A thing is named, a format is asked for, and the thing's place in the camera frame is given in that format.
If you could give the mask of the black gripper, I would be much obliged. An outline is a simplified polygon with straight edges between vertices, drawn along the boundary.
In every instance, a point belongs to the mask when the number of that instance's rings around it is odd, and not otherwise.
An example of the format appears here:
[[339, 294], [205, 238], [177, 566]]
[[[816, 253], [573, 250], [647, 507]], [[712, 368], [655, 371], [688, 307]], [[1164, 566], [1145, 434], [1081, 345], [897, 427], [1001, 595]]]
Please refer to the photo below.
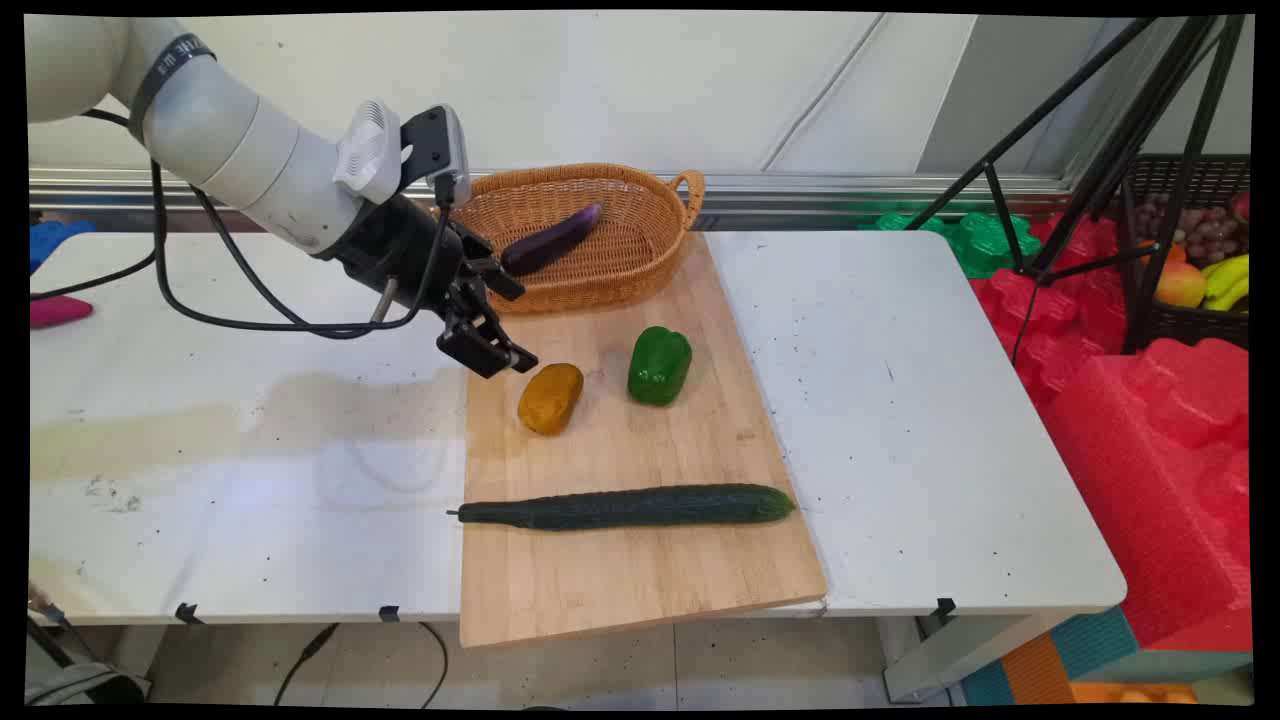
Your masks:
[[393, 300], [410, 307], [434, 255], [436, 261], [428, 274], [420, 309], [444, 322], [436, 348], [485, 379], [507, 369], [532, 370], [539, 364], [538, 356], [507, 336], [486, 296], [488, 287], [515, 301], [524, 296], [525, 287], [502, 266], [494, 246], [483, 236], [449, 219], [444, 247], [438, 249], [438, 228], [436, 217], [397, 195], [371, 210], [317, 258], [338, 261], [351, 279], [376, 293], [383, 293], [387, 282], [396, 278]]

